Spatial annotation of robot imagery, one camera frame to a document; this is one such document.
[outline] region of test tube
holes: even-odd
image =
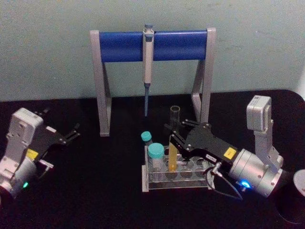
[[[145,144],[147,145],[147,147],[153,143],[152,141],[152,135],[149,131],[144,131],[142,134],[141,134],[141,138],[143,140],[143,142],[145,142]]]
[[[154,172],[161,171],[163,167],[164,146],[160,143],[152,143],[148,147],[148,155],[151,158]]]
[[[180,122],[180,107],[179,106],[171,106],[170,113],[170,126],[173,131],[179,131],[179,122]]]

